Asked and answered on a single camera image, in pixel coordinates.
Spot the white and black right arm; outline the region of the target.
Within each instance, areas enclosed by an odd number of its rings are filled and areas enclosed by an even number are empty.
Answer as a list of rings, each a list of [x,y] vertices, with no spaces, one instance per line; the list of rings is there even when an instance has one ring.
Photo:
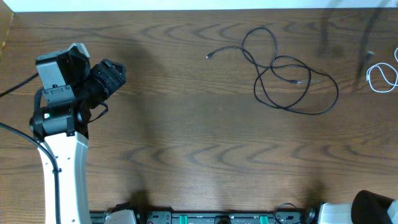
[[[321,205],[318,224],[397,224],[397,199],[367,190],[348,203]]]

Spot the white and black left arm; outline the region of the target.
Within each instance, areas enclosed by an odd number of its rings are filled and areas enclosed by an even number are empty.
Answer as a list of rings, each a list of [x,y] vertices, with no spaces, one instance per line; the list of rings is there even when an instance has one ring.
[[[39,143],[46,223],[91,223],[86,188],[91,110],[126,83],[126,68],[108,59],[94,67],[82,43],[37,57],[43,87],[29,124]]]

